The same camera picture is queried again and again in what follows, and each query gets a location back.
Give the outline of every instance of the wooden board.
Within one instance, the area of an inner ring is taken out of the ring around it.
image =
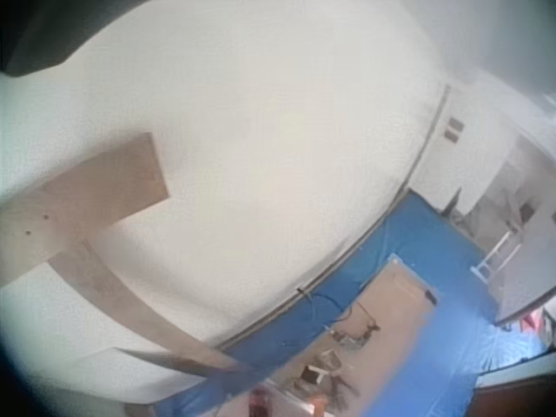
[[[87,301],[141,337],[208,367],[236,365],[235,360],[183,332],[137,297],[88,243],[55,255],[50,266]]]
[[[403,365],[428,314],[434,309],[426,296],[427,290],[426,285],[399,261],[388,263],[358,297],[352,314],[334,325],[335,330],[361,335],[367,328],[370,314],[381,331],[373,333],[364,347],[354,351],[345,349],[326,333],[276,371],[272,381],[287,387],[317,354],[332,348],[342,362],[342,378],[361,393],[360,397],[355,397],[342,391],[348,409],[334,415],[361,415]]]
[[[0,207],[0,286],[101,228],[168,198],[150,134]]]

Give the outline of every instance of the blue tarp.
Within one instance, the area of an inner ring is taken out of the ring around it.
[[[420,197],[409,194],[382,224],[312,294],[226,353],[252,369],[218,374],[156,404],[160,417],[197,416],[250,389],[311,343],[339,309],[354,301],[384,267],[399,256],[435,288],[439,305],[423,328],[404,367],[390,381],[368,417],[462,416],[481,366],[487,362],[496,304],[470,273],[483,254],[440,218]]]

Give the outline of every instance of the blue plastic sheet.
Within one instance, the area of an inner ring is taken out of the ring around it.
[[[439,305],[423,328],[406,364],[366,413],[368,417],[462,416],[478,373],[491,352],[488,326],[496,305],[470,273],[483,254],[409,194],[357,250],[314,289],[313,303],[300,301],[266,327],[226,351],[252,366],[218,374],[156,404],[160,417],[197,416],[270,376],[311,343],[353,302],[386,264],[399,256],[436,289]]]

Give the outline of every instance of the black object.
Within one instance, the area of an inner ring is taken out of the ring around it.
[[[148,0],[0,0],[0,70],[24,76],[64,62]]]

